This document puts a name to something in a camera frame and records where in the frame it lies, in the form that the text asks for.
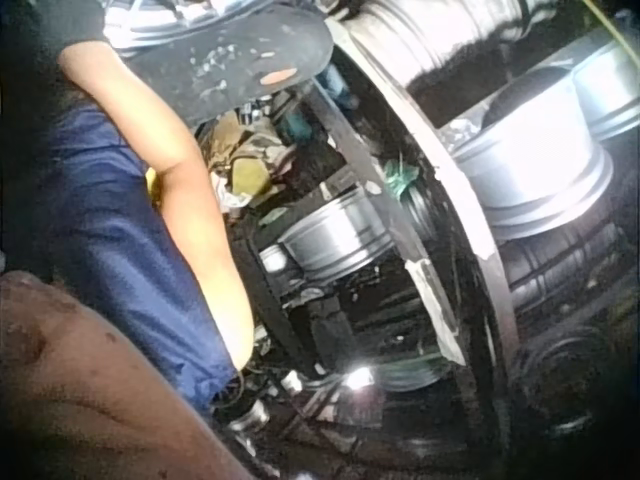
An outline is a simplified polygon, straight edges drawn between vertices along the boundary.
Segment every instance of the blue sleeve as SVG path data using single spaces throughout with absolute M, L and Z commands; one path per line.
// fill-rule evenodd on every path
M 52 145 L 38 195 L 55 274 L 204 414 L 235 369 L 192 271 L 151 206 L 145 165 L 94 107 L 73 112 Z

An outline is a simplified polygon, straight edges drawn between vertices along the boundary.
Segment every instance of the blue shirt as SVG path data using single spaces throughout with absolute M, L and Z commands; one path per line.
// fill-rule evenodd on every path
M 146 165 L 96 106 L 50 132 L 47 158 L 5 182 L 8 267 L 62 280 L 201 414 L 235 375 L 200 287 L 152 208 Z

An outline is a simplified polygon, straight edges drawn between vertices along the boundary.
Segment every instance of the person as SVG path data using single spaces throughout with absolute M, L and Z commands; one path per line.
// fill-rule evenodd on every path
M 198 145 L 110 47 L 96 0 L 0 5 L 7 269 L 64 286 L 207 415 L 251 356 L 253 319 Z
M 0 468 L 13 479 L 254 478 L 95 311 L 0 276 Z

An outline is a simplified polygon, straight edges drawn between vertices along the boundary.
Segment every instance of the chrome rim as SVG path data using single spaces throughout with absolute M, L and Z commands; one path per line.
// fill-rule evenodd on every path
M 264 0 L 103 0 L 105 30 L 119 51 L 168 43 L 209 27 Z

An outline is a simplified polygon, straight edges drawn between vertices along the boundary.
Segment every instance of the skin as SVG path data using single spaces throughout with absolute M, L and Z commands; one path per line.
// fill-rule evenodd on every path
M 22 272 L 0 277 L 0 386 L 9 478 L 252 478 L 127 338 Z
M 234 366 L 242 369 L 253 350 L 253 317 L 193 135 L 107 43 L 84 42 L 67 47 L 58 63 L 156 171 L 161 182 L 162 217 L 200 284 Z

